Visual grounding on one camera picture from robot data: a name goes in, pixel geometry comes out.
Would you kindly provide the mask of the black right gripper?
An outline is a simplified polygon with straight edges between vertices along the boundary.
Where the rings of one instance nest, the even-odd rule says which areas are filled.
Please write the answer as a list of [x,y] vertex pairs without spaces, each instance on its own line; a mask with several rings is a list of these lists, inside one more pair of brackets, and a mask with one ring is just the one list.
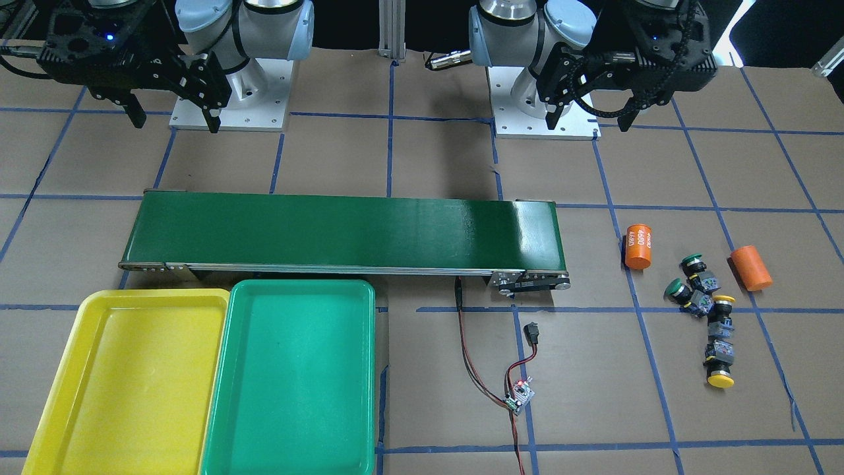
[[231,94],[213,53],[181,51],[175,19],[163,1],[61,1],[36,63],[55,81],[84,85],[94,99],[117,105],[136,129],[147,115],[133,90],[168,90],[190,100],[202,109],[211,133],[219,133],[220,112]]

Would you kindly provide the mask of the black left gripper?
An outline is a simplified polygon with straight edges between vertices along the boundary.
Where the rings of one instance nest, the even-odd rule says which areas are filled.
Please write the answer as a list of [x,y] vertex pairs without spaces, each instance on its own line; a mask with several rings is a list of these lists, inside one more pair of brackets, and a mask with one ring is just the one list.
[[[715,75],[709,18],[699,1],[611,1],[587,45],[551,49],[537,93],[549,131],[557,128],[562,108],[576,103],[595,117],[617,119],[627,132],[640,111],[666,105],[676,91],[699,91]],[[621,109],[601,111],[584,100],[594,90],[629,90],[631,97]]]

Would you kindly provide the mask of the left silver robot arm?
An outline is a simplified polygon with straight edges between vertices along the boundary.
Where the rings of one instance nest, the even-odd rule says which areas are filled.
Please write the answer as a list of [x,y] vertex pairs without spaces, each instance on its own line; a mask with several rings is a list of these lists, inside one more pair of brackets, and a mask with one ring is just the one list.
[[465,63],[519,67],[516,97],[554,129],[576,104],[627,131],[639,113],[717,74],[709,20],[698,1],[479,1],[469,48],[430,56],[431,71]]

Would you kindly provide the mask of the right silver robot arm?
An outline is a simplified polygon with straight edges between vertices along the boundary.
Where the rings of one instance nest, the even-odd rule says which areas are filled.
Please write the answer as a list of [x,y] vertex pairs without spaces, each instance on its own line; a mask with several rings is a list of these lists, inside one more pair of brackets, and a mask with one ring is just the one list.
[[314,26],[311,1],[60,1],[34,58],[135,127],[147,120],[136,91],[165,90],[178,97],[172,127],[281,131]]

